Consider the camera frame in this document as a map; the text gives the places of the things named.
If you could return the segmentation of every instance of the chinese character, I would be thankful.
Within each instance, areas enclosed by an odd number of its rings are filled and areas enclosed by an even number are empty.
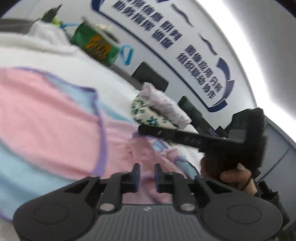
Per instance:
[[[215,86],[215,90],[216,92],[219,92],[221,89],[223,89],[222,85],[220,83],[218,83],[216,86]]]
[[[164,34],[164,32],[162,32],[162,31],[160,30],[160,28],[157,29],[157,30],[155,31],[155,33],[152,35],[152,37],[155,38],[158,42],[159,42],[164,36],[165,36],[165,34]]]
[[[185,51],[191,56],[194,54],[194,52],[196,52],[196,49],[192,45],[189,45]]]
[[[218,79],[217,77],[213,77],[212,80],[210,81],[210,83],[213,82],[212,86],[214,86],[217,82],[218,82]]]
[[[198,63],[199,61],[202,60],[202,56],[201,56],[199,53],[196,53],[196,54],[192,57],[192,59],[193,59],[196,63]]]
[[[133,1],[133,5],[135,5],[135,7],[139,8],[139,7],[142,7],[146,2],[143,1],[143,0],[135,0]]]
[[[133,7],[127,7],[126,9],[123,10],[122,13],[125,13],[126,16],[130,17],[134,14],[136,10]]]
[[[195,68],[191,71],[191,75],[194,76],[194,78],[196,79],[197,76],[200,75],[200,70],[199,70],[197,67],[195,67]]]
[[[123,1],[117,1],[114,3],[112,7],[117,8],[117,10],[121,11],[126,6],[125,2]]]
[[[205,77],[203,75],[201,75],[197,78],[197,81],[200,85],[202,85],[205,82]]]
[[[199,66],[202,70],[204,70],[205,68],[208,67],[207,63],[204,62],[204,61],[200,62],[200,64],[199,64],[198,66]]]
[[[136,22],[137,24],[140,24],[141,22],[143,22],[145,17],[142,14],[137,13],[135,16],[132,17],[132,19],[135,19],[134,22]]]
[[[150,31],[155,26],[155,24],[150,20],[146,20],[141,26]]]
[[[215,91],[211,91],[209,94],[208,94],[208,97],[210,99],[213,99],[213,97],[216,95]]]
[[[209,84],[206,84],[204,87],[203,87],[203,90],[205,93],[209,92],[211,89],[211,86]]]
[[[174,36],[174,40],[177,41],[179,38],[182,37],[183,34],[179,33],[177,29],[174,29],[171,33],[170,36]]]
[[[188,69],[188,71],[192,70],[195,67],[191,60],[188,60],[187,63],[184,64],[184,66],[186,67],[186,69]]]
[[[148,5],[146,5],[146,6],[143,7],[142,11],[143,11],[147,16],[149,16],[151,13],[154,12],[154,8],[151,7],[151,6],[148,4]]]
[[[166,37],[163,41],[161,41],[161,44],[167,49],[173,44],[173,42],[168,37]]]
[[[172,25],[170,21],[165,21],[160,27],[163,28],[163,30],[166,30],[166,32],[169,32],[172,30],[174,25]]]
[[[155,14],[153,14],[151,16],[151,18],[155,21],[155,22],[159,22],[159,20],[161,20],[163,18],[162,14],[159,12],[156,12]]]
[[[208,68],[205,72],[206,77],[210,77],[213,74],[213,71],[211,68]]]
[[[178,57],[177,60],[179,60],[181,62],[181,64],[184,64],[185,61],[188,59],[188,57],[186,56],[185,53],[181,53]]]

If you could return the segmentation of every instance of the gray wall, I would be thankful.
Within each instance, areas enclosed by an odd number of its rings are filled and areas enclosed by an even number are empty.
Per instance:
[[[264,134],[267,136],[266,152],[256,181],[265,180],[273,191],[280,191],[281,202],[292,224],[296,221],[296,150],[270,124]]]

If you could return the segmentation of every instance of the purple hem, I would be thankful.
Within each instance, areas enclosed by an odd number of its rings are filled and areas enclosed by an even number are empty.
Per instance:
[[[33,71],[35,73],[39,73],[41,75],[47,75],[47,76],[51,76],[71,87],[74,88],[79,88],[83,91],[87,91],[90,92],[92,94],[92,101],[91,101],[91,105],[93,107],[93,109],[95,110],[96,115],[99,117],[99,127],[100,127],[100,137],[101,137],[101,141],[100,141],[100,154],[99,154],[99,159],[97,161],[97,164],[95,165],[95,168],[93,170],[93,172],[91,173],[91,175],[97,175],[97,176],[103,176],[104,171],[105,171],[105,167],[106,167],[106,162],[107,162],[107,140],[106,140],[106,132],[104,129],[104,125],[103,125],[103,120],[101,117],[101,113],[99,110],[99,107],[97,105],[97,100],[99,99],[99,93],[95,88],[91,88],[91,87],[85,87],[85,86],[80,86],[80,85],[75,85],[72,84],[70,82],[67,82],[66,80],[63,80],[61,78],[59,78],[58,76],[49,73],[47,71],[42,71],[42,70],[38,70],[38,69],[31,69],[31,68],[15,68],[15,69],[22,69],[22,70],[27,70],[27,71]]]

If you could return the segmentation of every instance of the ceiling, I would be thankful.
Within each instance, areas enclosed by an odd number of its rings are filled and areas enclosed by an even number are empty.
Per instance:
[[[296,18],[275,0],[197,1],[238,55],[258,107],[295,142]]]

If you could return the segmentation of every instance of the green leaf patterned cloth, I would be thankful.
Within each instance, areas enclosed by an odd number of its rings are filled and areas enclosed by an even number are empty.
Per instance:
[[[146,105],[145,99],[139,95],[131,104],[131,114],[139,124],[177,129],[166,117],[151,110]]]

